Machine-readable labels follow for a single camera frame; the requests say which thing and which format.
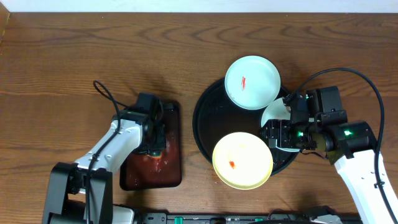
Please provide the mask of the green kitchen sponge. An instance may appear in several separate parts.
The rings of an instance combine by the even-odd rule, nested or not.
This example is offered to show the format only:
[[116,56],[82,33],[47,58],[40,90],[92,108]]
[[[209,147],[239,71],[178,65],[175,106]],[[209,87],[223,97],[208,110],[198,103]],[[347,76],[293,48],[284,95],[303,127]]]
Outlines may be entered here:
[[163,150],[149,152],[149,156],[154,159],[160,159],[163,155],[164,155]]

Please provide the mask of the mint plate with ketchup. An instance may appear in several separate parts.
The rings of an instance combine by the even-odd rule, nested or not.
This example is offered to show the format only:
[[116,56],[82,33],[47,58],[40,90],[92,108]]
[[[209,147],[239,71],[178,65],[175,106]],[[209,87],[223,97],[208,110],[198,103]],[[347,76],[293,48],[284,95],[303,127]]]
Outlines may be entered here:
[[249,55],[237,59],[228,68],[224,87],[229,99],[245,110],[263,109],[279,94],[280,74],[268,59]]

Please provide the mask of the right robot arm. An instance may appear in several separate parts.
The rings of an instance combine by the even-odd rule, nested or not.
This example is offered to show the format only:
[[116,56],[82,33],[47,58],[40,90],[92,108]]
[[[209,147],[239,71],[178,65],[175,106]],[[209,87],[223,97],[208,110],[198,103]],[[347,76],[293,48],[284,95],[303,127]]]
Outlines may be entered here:
[[397,223],[397,195],[367,122],[269,119],[262,122],[260,136],[274,150],[324,152],[347,186],[363,223]]

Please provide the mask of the white plate with smears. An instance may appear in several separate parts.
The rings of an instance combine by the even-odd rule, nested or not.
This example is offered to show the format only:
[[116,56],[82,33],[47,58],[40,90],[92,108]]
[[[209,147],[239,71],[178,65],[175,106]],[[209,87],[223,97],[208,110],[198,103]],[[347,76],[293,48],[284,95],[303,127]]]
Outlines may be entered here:
[[[273,101],[263,112],[261,118],[261,128],[270,119],[284,119],[290,121],[290,112],[284,105],[283,99],[278,98]],[[279,149],[285,152],[299,152],[299,149]]]

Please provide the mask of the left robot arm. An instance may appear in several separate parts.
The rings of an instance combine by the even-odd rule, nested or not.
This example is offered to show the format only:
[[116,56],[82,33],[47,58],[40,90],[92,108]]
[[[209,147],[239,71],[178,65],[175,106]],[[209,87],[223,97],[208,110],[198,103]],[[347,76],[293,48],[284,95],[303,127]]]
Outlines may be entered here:
[[144,141],[154,139],[162,109],[117,111],[106,134],[84,156],[57,163],[51,173],[42,223],[134,223],[134,210],[113,203],[113,178]]

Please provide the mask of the yellow plate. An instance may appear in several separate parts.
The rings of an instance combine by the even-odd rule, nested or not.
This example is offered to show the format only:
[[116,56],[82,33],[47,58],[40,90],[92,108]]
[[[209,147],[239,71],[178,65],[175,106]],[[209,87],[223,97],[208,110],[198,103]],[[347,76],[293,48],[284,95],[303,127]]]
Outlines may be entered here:
[[260,187],[271,176],[274,165],[265,142],[244,132],[222,137],[214,147],[212,164],[225,184],[239,190]]

